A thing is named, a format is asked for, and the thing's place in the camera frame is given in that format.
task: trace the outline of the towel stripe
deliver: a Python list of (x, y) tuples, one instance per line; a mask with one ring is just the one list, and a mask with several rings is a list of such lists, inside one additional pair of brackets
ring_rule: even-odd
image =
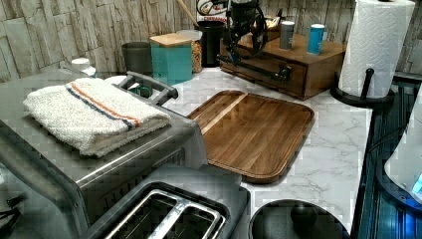
[(94, 100), (92, 97), (88, 96), (85, 92), (79, 89), (74, 83), (68, 84), (68, 91), (72, 93), (73, 96), (77, 97), (78, 99), (82, 100), (85, 104), (89, 105), (91, 108), (107, 116), (109, 119), (122, 120), (125, 124), (127, 124), (127, 126), (129, 127), (129, 130), (133, 129), (134, 127), (138, 127), (140, 125), (138, 119), (129, 117), (129, 116), (123, 116), (113, 111), (112, 109), (106, 107), (100, 102)]
[(87, 101), (86, 99), (82, 98), (77, 93), (75, 93), (73, 91), (73, 89), (67, 88), (67, 90), (68, 90), (68, 92), (72, 96), (74, 96), (75, 98), (81, 100), (83, 103), (85, 103), (87, 106), (89, 106), (90, 108), (92, 108), (94, 111), (96, 111), (98, 113), (101, 113), (102, 115), (104, 115), (105, 117), (109, 118), (110, 120), (122, 120), (127, 125), (127, 130), (131, 130), (131, 129), (134, 128), (133, 123), (131, 123), (130, 121), (128, 121), (126, 119), (115, 118), (114, 116), (111, 116), (111, 115), (107, 114), (106, 112), (102, 111), (101, 109), (97, 108), (96, 106), (92, 105), (89, 101)]

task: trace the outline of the jar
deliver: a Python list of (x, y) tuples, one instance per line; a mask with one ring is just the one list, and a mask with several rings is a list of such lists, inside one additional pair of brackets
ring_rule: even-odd
[(202, 71), (202, 32), (197, 30), (180, 30), (177, 32), (184, 37), (192, 40), (192, 72), (200, 73)]

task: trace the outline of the paper towel roll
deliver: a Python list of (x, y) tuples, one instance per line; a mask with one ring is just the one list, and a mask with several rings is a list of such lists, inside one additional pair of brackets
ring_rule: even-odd
[(365, 71), (375, 71), (367, 97), (387, 96), (415, 3), (357, 0), (338, 87), (360, 97)]

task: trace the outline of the backsplash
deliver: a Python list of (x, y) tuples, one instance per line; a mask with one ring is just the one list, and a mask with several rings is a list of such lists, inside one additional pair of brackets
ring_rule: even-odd
[[(184, 2), (194, 13), (196, 0)], [(261, 0), (260, 5), (271, 15), (283, 8), (299, 34), (307, 35), (311, 23), (320, 22), (328, 40), (346, 43), (355, 2)], [(422, 74), (421, 19), (417, 7), (399, 71)], [(76, 57), (89, 58), (102, 73), (124, 72), (122, 44), (191, 28), (175, 0), (0, 0), (0, 83)]]

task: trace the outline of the white towel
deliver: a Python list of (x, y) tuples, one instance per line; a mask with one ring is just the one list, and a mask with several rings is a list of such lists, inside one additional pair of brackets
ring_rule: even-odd
[(46, 87), (24, 101), (51, 134), (98, 157), (170, 123), (170, 116), (101, 79)]

